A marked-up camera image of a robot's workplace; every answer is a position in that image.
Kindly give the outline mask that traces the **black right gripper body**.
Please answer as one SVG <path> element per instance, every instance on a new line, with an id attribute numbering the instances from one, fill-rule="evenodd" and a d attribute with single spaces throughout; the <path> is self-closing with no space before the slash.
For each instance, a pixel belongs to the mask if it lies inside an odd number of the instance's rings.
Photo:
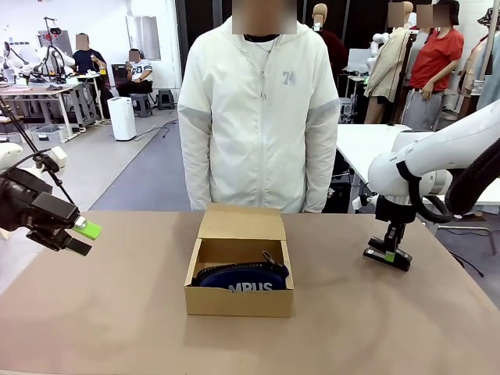
<path id="1" fill-rule="evenodd" d="M 379 196 L 376 204 L 376 219 L 388 222 L 381 251 L 395 251 L 401 243 L 405 227 L 415 220 L 415 209 L 410 205 L 399 205 L 384 196 Z"/>

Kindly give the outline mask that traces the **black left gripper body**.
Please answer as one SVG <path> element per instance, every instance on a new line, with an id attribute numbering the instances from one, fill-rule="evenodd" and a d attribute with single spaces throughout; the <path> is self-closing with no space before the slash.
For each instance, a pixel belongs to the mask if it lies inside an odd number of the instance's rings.
<path id="1" fill-rule="evenodd" d="M 13 232 L 29 230 L 27 238 L 59 251 L 76 250 L 76 241 L 66 231 L 80 217 L 72 203 L 52 195 L 52 186 L 32 173 L 12 168 L 1 174 L 1 228 Z"/>

